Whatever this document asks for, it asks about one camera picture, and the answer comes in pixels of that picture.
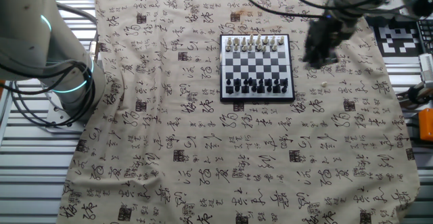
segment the chess piece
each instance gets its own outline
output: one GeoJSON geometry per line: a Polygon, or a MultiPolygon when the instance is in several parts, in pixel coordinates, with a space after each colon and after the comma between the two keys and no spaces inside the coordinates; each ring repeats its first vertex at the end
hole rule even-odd
{"type": "Polygon", "coordinates": [[[257,35],[256,45],[262,44],[262,35],[257,35]]]}
{"type": "Polygon", "coordinates": [[[250,40],[248,41],[248,44],[252,45],[254,43],[254,35],[250,35],[250,40]]]}
{"type": "Polygon", "coordinates": [[[279,85],[276,85],[273,87],[273,92],[274,93],[279,93],[281,91],[281,88],[279,87],[279,85]]]}
{"type": "Polygon", "coordinates": [[[289,79],[284,79],[282,82],[281,82],[281,85],[283,85],[283,86],[288,86],[289,85],[289,79]]]}
{"type": "Polygon", "coordinates": [[[247,85],[242,86],[242,93],[249,93],[249,92],[250,92],[249,86],[247,86],[247,85]]]}
{"type": "Polygon", "coordinates": [[[272,39],[271,39],[271,45],[274,45],[274,44],[275,44],[275,35],[273,35],[272,39]]]}
{"type": "Polygon", "coordinates": [[[265,92],[265,86],[260,84],[257,88],[257,93],[264,93],[265,92]]]}

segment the chessboard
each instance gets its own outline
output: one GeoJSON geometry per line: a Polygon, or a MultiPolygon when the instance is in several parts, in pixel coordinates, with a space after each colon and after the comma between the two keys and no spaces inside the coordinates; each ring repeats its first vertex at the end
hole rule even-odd
{"type": "Polygon", "coordinates": [[[222,102],[292,102],[289,35],[221,35],[222,102]]]}

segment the orange object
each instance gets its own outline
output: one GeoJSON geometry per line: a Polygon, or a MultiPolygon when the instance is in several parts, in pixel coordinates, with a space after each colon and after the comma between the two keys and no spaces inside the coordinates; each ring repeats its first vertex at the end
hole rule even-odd
{"type": "Polygon", "coordinates": [[[433,109],[424,109],[418,114],[419,138],[433,141],[433,109]]]}

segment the black chess piece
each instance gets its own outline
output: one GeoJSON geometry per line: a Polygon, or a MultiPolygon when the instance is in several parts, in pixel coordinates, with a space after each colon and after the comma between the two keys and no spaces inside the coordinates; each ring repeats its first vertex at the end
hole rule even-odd
{"type": "Polygon", "coordinates": [[[263,84],[260,84],[257,88],[257,93],[264,93],[265,92],[265,86],[263,84]]]}
{"type": "Polygon", "coordinates": [[[279,85],[276,85],[273,87],[273,92],[274,93],[279,93],[281,91],[281,88],[279,87],[279,85]]]}
{"type": "Polygon", "coordinates": [[[250,92],[250,88],[248,85],[242,86],[242,93],[249,93],[250,92]]]}
{"type": "Polygon", "coordinates": [[[283,85],[283,86],[288,86],[288,85],[289,85],[289,79],[284,79],[284,80],[281,82],[281,85],[283,85]]]}

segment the black and white checkered board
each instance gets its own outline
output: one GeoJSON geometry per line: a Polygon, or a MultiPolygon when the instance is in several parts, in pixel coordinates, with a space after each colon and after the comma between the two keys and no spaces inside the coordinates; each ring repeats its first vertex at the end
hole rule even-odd
{"type": "MultiPolygon", "coordinates": [[[[272,35],[262,35],[262,40],[268,36],[269,41],[272,35]]],[[[275,35],[275,44],[277,51],[272,51],[272,45],[266,46],[266,51],[257,51],[256,39],[254,35],[254,44],[252,51],[242,51],[239,46],[237,51],[233,50],[234,40],[238,38],[240,43],[243,38],[248,40],[250,35],[221,35],[221,101],[222,102],[292,102],[294,101],[294,84],[292,76],[292,61],[290,56],[290,40],[288,35],[275,35]],[[229,37],[232,40],[231,51],[226,51],[229,37]],[[284,38],[284,44],[278,45],[278,40],[284,38]],[[251,78],[252,84],[245,84],[244,81],[251,78]],[[241,80],[239,91],[235,91],[235,80],[241,80]],[[260,86],[260,80],[263,79],[265,90],[263,93],[254,91],[253,87],[260,86]],[[272,80],[272,89],[267,90],[265,85],[267,80],[272,80]],[[287,91],[283,92],[284,82],[287,83],[287,91]],[[248,92],[243,91],[242,87],[248,87],[248,92]]]]}

